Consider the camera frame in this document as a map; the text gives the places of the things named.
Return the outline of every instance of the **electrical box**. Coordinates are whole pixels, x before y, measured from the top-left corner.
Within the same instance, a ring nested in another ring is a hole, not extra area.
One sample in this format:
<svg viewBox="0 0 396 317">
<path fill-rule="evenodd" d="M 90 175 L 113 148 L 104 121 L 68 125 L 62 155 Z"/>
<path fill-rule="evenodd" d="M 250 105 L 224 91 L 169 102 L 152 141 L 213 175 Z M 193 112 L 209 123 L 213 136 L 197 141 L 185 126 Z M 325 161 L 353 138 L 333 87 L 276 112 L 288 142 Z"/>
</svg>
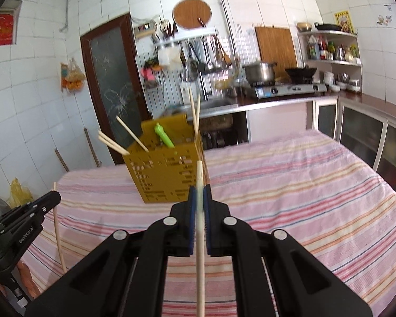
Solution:
<svg viewBox="0 0 396 317">
<path fill-rule="evenodd" d="M 133 33 L 136 39 L 151 36 L 155 33 L 155 24 L 153 22 L 149 22 L 139 26 L 134 26 Z"/>
</svg>

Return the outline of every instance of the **pink striped tablecloth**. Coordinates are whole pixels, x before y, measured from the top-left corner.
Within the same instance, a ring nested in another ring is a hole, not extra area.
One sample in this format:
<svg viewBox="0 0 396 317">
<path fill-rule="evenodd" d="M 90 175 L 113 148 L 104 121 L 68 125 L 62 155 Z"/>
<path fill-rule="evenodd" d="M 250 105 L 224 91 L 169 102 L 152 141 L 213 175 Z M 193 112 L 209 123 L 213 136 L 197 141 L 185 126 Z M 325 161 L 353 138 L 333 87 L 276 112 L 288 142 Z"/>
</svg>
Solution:
<svg viewBox="0 0 396 317">
<path fill-rule="evenodd" d="M 287 230 L 361 296 L 374 316 L 396 294 L 396 193 L 317 131 L 205 153 L 213 198 L 254 229 Z M 144 204 L 125 165 L 58 183 L 62 244 L 74 266 L 114 230 L 146 229 L 171 204 Z M 61 275 L 53 215 L 23 257 L 41 290 Z M 195 258 L 170 258 L 164 316 L 195 316 Z M 206 258 L 206 316 L 235 316 L 230 258 Z"/>
</svg>

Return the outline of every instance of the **yellow plastic bag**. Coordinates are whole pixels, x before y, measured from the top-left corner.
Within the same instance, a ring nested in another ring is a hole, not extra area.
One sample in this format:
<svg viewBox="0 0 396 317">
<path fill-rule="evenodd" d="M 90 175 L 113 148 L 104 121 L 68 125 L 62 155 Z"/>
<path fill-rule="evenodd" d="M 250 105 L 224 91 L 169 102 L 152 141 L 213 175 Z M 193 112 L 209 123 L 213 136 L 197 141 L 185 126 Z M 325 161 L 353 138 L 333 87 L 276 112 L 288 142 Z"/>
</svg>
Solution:
<svg viewBox="0 0 396 317">
<path fill-rule="evenodd" d="M 17 178 L 14 178 L 11 183 L 11 197 L 9 198 L 9 206 L 11 208 L 25 205 L 28 202 L 34 201 L 31 191 L 27 187 L 22 187 Z"/>
</svg>

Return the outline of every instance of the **frosted glass panel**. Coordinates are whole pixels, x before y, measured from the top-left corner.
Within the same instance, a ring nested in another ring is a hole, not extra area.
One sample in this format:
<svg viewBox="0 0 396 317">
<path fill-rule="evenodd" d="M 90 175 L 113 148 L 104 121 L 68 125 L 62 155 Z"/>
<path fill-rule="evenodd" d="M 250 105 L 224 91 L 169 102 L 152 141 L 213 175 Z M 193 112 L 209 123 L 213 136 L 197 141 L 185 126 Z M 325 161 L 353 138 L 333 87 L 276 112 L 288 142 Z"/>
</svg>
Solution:
<svg viewBox="0 0 396 317">
<path fill-rule="evenodd" d="M 102 103 L 113 131 L 115 141 L 127 148 L 134 140 L 117 122 L 119 116 L 139 137 L 141 117 L 133 90 L 121 31 L 116 27 L 90 43 L 94 70 Z"/>
</svg>

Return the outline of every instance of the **sink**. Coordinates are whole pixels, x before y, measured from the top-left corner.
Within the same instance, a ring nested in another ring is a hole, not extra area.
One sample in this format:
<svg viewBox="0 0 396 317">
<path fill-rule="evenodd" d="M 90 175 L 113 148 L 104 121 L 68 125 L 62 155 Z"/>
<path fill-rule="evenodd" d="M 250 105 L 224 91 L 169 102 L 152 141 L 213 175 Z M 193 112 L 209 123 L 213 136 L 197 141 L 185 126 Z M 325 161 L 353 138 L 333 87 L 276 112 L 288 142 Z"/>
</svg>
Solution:
<svg viewBox="0 0 396 317">
<path fill-rule="evenodd" d="M 218 111 L 226 110 L 229 108 L 237 107 L 238 104 L 235 99 L 225 98 L 225 99 L 214 99 L 210 101 L 201 102 L 201 111 L 200 116 L 212 116 L 220 114 Z M 188 119 L 192 118 L 191 115 L 191 106 L 190 105 L 177 105 L 168 107 L 162 114 L 162 116 L 171 116 L 178 113 L 186 113 L 188 115 Z"/>
</svg>

